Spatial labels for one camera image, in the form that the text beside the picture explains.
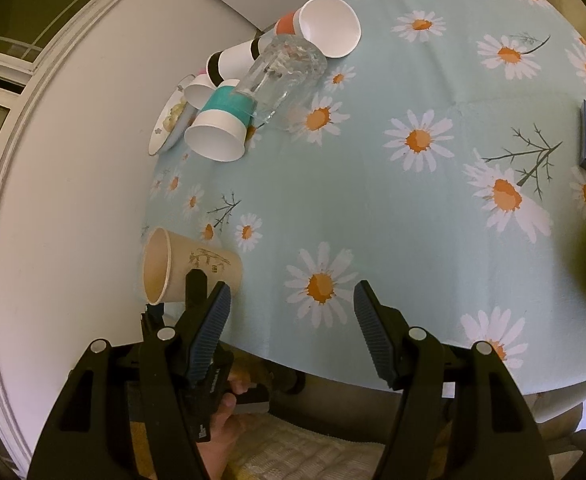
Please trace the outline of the person's left hand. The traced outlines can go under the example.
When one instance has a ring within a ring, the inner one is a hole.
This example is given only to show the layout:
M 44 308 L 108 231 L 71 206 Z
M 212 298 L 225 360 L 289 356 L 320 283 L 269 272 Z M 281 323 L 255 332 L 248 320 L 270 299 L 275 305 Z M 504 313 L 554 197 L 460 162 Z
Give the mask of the person's left hand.
M 260 360 L 241 359 L 233 363 L 228 376 L 228 392 L 223 394 L 217 411 L 211 417 L 211 440 L 197 445 L 208 478 L 223 478 L 238 440 L 245 430 L 255 425 L 256 415 L 235 414 L 235 407 L 238 397 L 246 393 L 252 384 L 267 382 L 265 371 L 264 363 Z

